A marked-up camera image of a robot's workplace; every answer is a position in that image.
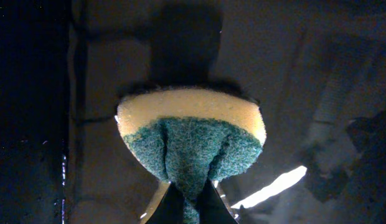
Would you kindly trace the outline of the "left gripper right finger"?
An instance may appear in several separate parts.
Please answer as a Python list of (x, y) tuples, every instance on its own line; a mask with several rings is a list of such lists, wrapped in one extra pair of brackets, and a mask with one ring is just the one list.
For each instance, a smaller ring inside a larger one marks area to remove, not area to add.
[(200, 224), (238, 224), (210, 180), (197, 198)]

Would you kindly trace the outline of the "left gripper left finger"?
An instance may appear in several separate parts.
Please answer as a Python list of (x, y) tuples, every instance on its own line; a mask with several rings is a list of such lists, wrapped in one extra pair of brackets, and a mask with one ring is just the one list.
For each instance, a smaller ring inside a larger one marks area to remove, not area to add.
[(145, 212), (141, 215), (140, 224), (182, 224), (184, 213), (184, 196), (170, 182), (160, 182)]

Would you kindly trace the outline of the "green and yellow sponge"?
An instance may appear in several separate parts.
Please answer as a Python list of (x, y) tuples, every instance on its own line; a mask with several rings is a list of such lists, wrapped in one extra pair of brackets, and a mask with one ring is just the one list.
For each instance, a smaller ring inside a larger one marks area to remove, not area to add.
[(199, 223), (198, 198), (205, 184), (246, 172), (266, 141), (256, 103), (204, 88), (126, 96), (116, 121), (139, 163), (181, 192), (184, 223)]

